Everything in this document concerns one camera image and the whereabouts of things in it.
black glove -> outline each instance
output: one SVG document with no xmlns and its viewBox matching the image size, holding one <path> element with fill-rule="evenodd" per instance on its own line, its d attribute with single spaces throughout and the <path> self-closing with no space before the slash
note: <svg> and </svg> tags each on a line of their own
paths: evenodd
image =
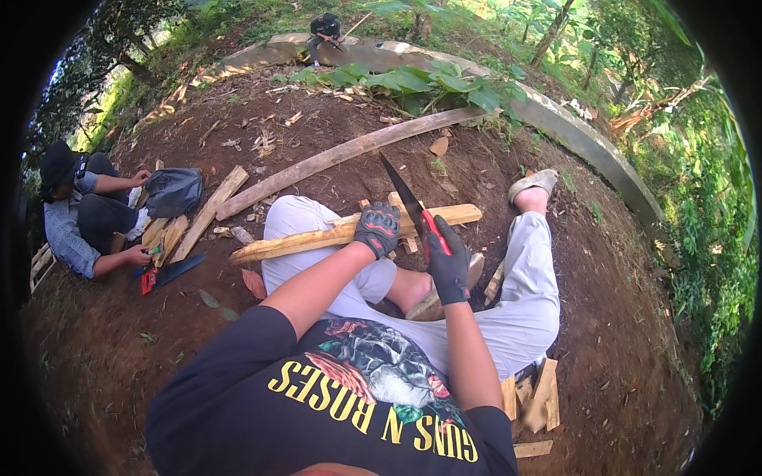
<svg viewBox="0 0 762 476">
<path fill-rule="evenodd" d="M 399 208 L 389 202 L 365 205 L 354 229 L 354 240 L 367 244 L 377 260 L 394 251 L 399 240 Z"/>
<path fill-rule="evenodd" d="M 444 218 L 437 215 L 434 217 L 434 222 L 437 224 L 439 233 L 444 237 L 447 247 L 453 253 L 450 256 L 444 253 L 435 233 L 425 233 L 429 247 L 428 273 L 434 278 L 439 300 L 442 301 L 442 305 L 468 301 L 469 290 L 466 280 L 469 275 L 471 252 L 444 221 Z"/>
</svg>

light gray pants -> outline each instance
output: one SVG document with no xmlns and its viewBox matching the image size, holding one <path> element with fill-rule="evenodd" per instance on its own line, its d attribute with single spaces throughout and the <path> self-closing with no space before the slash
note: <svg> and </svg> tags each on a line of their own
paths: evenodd
<svg viewBox="0 0 762 476">
<path fill-rule="evenodd" d="M 264 239 L 328 230 L 326 220 L 339 218 L 305 196 L 282 196 L 275 201 L 264 224 Z M 302 251 L 262 261 L 267 293 L 300 271 L 338 250 L 338 246 Z M 372 309 L 392 287 L 397 266 L 382 258 L 369 264 L 341 291 L 324 319 L 360 318 L 381 322 L 415 342 L 431 364 L 449 375 L 445 321 L 416 322 L 392 318 Z M 519 372 L 542 356 L 559 333 L 559 289 L 550 250 L 550 228 L 539 213 L 519 215 L 508 234 L 505 281 L 500 302 L 476 312 L 476 321 L 495 361 L 500 379 Z"/>
</svg>

black t-shirt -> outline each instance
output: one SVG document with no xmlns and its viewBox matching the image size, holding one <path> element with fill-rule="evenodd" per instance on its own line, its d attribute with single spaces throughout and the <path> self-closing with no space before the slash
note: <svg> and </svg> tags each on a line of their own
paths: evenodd
<svg viewBox="0 0 762 476">
<path fill-rule="evenodd" d="M 331 319 L 297 342 L 267 306 L 247 310 L 153 398 L 146 442 L 162 476 L 292 474 L 320 462 L 518 474 L 505 413 L 461 411 L 407 337 Z"/>
<path fill-rule="evenodd" d="M 338 37 L 341 23 L 339 23 L 338 19 L 326 22 L 320 21 L 320 17 L 314 17 L 312 21 L 309 22 L 309 29 L 312 31 L 313 35 L 320 33 L 327 37 Z"/>
</svg>

curved concrete ledge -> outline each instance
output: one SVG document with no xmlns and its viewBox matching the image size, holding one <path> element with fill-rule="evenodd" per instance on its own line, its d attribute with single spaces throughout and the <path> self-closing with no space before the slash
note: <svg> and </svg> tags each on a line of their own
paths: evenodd
<svg viewBox="0 0 762 476">
<path fill-rule="evenodd" d="M 134 130 L 174 114 L 176 108 L 185 104 L 189 97 L 197 94 L 198 88 L 204 83 L 212 83 L 228 76 L 295 61 L 299 58 L 300 52 L 306 48 L 306 41 L 309 38 L 310 35 L 306 33 L 276 35 L 266 43 L 249 46 L 228 56 L 164 99 L 135 126 Z M 325 45 L 321 46 L 320 63 L 340 66 L 357 62 L 365 65 L 371 72 L 381 73 L 401 65 L 434 71 L 431 62 L 440 60 L 458 64 L 467 75 L 486 76 L 490 73 L 488 68 L 467 59 L 424 50 L 398 41 L 376 42 L 347 37 L 341 47 L 344 50 L 343 53 Z M 526 85 L 520 86 L 527 93 L 527 100 L 512 103 L 519 119 L 541 129 L 548 137 L 560 142 L 603 175 L 622 194 L 624 202 L 637 215 L 648 236 L 666 245 L 662 251 L 664 258 L 671 266 L 676 266 L 679 260 L 674 250 L 668 245 L 668 237 L 660 226 L 665 220 L 664 212 L 621 152 L 595 129 L 550 98 Z"/>
</svg>

man in black hat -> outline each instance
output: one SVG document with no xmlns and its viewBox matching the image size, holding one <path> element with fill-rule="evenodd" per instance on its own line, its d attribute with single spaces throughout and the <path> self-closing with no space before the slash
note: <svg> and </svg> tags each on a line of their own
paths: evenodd
<svg viewBox="0 0 762 476">
<path fill-rule="evenodd" d="M 127 192 L 136 202 L 139 189 L 150 172 L 140 171 L 121 178 L 102 152 L 89 156 L 87 167 L 77 177 L 80 157 L 65 141 L 53 143 L 40 163 L 40 196 L 45 201 L 45 236 L 58 259 L 88 279 L 103 276 L 124 264 L 145 266 L 151 257 L 138 244 L 112 254 L 115 233 L 132 241 L 143 234 L 147 210 L 129 206 Z"/>
<path fill-rule="evenodd" d="M 336 15 L 324 13 L 313 18 L 309 23 L 309 27 L 315 37 L 307 43 L 307 49 L 312 57 L 313 64 L 320 66 L 318 62 L 318 45 L 323 41 L 334 44 L 344 41 L 344 37 L 341 35 L 341 23 Z"/>
</svg>

